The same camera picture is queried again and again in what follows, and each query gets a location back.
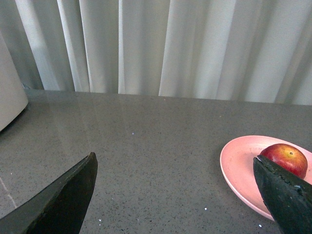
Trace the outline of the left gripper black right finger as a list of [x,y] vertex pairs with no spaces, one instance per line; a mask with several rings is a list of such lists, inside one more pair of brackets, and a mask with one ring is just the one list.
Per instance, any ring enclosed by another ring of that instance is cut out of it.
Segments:
[[253,159],[263,202],[283,234],[312,232],[312,185],[264,156]]

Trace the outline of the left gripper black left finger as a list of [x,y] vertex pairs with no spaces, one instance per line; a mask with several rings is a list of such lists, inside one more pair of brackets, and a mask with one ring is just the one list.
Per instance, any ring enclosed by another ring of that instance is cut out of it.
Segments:
[[2,234],[78,234],[98,172],[91,152],[23,205],[0,220]]

